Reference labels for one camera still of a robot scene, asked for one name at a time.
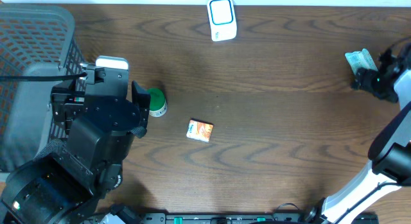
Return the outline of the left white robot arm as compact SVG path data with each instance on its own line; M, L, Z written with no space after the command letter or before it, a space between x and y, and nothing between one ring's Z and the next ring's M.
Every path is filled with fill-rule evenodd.
M53 139L12 171L1 194L2 223L81 223L122 181L123 160L147 132L150 93L127 70L89 65L58 76L51 90Z

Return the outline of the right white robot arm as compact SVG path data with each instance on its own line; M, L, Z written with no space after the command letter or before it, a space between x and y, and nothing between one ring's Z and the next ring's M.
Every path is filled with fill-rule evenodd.
M397 103L400 111L373 140L364 168L306 212L302 223L352 223L386 194L410 186L410 44L397 55L393 49L379 56L379 65L366 49L345 54L354 74L351 88Z

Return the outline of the green lid jar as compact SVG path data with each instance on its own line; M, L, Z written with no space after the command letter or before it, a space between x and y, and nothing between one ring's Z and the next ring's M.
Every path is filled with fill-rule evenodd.
M166 97L162 90L158 88L150 88L148 92L151 96L149 114L152 117L161 117L165 115L168 109Z

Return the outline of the light blue wipes packet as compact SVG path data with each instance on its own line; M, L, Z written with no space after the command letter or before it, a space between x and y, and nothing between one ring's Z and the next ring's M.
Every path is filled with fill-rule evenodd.
M348 61L354 75L357 74L359 69L370 69L373 71L378 70L367 49L346 53L345 58Z

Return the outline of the small orange tissue pack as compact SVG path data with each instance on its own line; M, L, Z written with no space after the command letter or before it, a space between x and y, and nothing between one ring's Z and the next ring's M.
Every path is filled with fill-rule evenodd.
M213 128L214 125L211 123L191 119L188 124L186 137L197 141L209 142Z

